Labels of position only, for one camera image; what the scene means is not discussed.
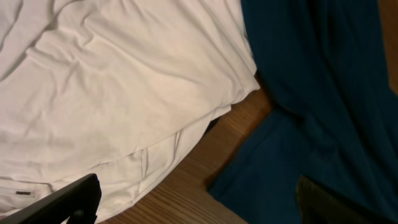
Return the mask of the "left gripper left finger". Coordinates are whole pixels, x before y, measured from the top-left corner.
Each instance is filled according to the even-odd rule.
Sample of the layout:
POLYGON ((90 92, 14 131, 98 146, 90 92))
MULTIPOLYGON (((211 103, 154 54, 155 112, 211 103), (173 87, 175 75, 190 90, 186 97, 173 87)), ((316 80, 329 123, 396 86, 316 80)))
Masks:
POLYGON ((1 224, 94 224, 101 200, 96 174, 88 174, 28 207, 1 224))

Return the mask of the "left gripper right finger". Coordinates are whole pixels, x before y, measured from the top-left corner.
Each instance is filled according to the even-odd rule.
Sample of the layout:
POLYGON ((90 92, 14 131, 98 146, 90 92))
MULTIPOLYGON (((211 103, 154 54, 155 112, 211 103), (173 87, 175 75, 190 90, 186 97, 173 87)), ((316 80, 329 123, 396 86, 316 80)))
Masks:
POLYGON ((396 224, 304 175, 295 194, 302 224, 396 224))

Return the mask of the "dark blue t-shirt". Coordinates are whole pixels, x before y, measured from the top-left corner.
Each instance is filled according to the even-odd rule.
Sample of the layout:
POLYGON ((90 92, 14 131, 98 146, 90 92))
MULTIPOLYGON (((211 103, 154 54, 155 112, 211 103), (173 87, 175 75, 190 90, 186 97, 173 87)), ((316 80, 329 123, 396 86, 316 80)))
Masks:
POLYGON ((275 102, 209 194, 249 223, 300 223, 307 176, 397 220, 397 95, 375 0, 241 3, 259 78, 275 102))

